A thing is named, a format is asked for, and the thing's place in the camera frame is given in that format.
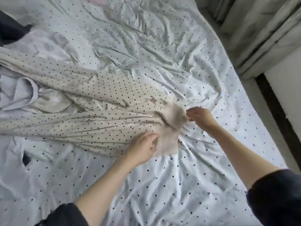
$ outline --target white curtain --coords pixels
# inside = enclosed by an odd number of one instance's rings
[[[301,0],[210,0],[243,78],[256,77],[301,46]]]

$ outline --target dress sleeve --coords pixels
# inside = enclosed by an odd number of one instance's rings
[[[256,181],[247,193],[254,215],[264,226],[301,225],[301,176],[290,170]]]
[[[89,226],[86,219],[73,203],[62,204],[45,220],[35,226]]]

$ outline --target bed sheet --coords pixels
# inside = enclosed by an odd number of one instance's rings
[[[238,140],[286,167],[252,107],[218,37],[194,0],[0,0],[0,9],[33,29],[62,35],[86,68],[140,79],[203,106]],[[102,225],[260,225],[246,188],[214,139],[194,123],[174,156],[134,169]],[[2,225],[33,225],[76,200],[113,163],[70,143],[0,137]],[[24,167],[23,152],[32,158]]]

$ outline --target forearm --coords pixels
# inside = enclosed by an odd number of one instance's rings
[[[247,189],[258,179],[280,170],[236,140],[221,126],[211,128],[209,134],[219,143]]]
[[[126,160],[116,160],[113,166],[74,202],[89,226],[100,225],[119,186],[131,169]]]

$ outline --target hand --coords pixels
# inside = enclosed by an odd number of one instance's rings
[[[159,134],[153,132],[146,132],[135,137],[124,154],[124,160],[132,168],[147,162],[157,150],[154,142],[159,137]]]
[[[213,118],[209,109],[201,107],[190,108],[186,111],[186,116],[189,118],[189,121],[195,121],[195,123],[207,133],[219,127],[219,124]]]

